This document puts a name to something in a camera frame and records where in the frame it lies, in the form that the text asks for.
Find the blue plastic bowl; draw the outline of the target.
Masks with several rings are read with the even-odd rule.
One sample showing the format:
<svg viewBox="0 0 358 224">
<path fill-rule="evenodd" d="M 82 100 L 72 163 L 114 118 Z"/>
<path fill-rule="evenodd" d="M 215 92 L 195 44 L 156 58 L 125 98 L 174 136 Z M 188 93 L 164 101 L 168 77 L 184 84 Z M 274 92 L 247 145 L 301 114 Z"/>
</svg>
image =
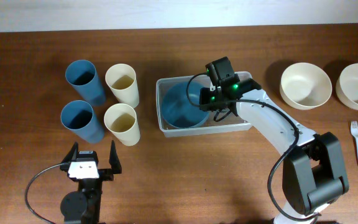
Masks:
<svg viewBox="0 0 358 224">
<path fill-rule="evenodd" d="M 209 118 L 209 113 L 193 106 L 186 95 L 187 82 L 171 87 L 163 97 L 163 119 L 175 128 L 197 128 Z"/>
</svg>

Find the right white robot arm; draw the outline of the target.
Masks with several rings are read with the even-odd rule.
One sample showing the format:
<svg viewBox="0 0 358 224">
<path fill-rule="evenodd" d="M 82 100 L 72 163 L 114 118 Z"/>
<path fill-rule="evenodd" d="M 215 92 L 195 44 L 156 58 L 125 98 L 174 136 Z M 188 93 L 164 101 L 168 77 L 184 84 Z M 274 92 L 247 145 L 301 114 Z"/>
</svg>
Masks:
<svg viewBox="0 0 358 224">
<path fill-rule="evenodd" d="M 229 110 L 253 125 L 280 154 L 267 179 L 269 197 L 279 211 L 274 223 L 315 223 L 348 192 L 341 145 L 333 133 L 317 134 L 298 123 L 251 78 L 205 74 L 215 89 L 201 89 L 198 108 Z"/>
</svg>

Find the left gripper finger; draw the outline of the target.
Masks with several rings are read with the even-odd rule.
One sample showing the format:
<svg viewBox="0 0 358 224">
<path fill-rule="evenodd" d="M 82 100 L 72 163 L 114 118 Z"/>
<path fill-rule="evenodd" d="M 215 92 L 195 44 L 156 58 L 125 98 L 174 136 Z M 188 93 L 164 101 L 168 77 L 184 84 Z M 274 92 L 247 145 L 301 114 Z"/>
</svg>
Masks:
<svg viewBox="0 0 358 224">
<path fill-rule="evenodd" d="M 111 148 L 109 153 L 109 164 L 111 166 L 111 170 L 113 174 L 121 174 L 122 173 L 122 166 L 119 161 L 117 151 L 116 151 L 116 145 L 114 140 L 111 141 Z"/>
<path fill-rule="evenodd" d="M 78 143 L 74 142 L 74 144 L 71 147 L 71 149 L 68 152 L 68 154 L 63 158 L 62 163 L 76 161 L 77 154 L 78 154 Z"/>
</svg>

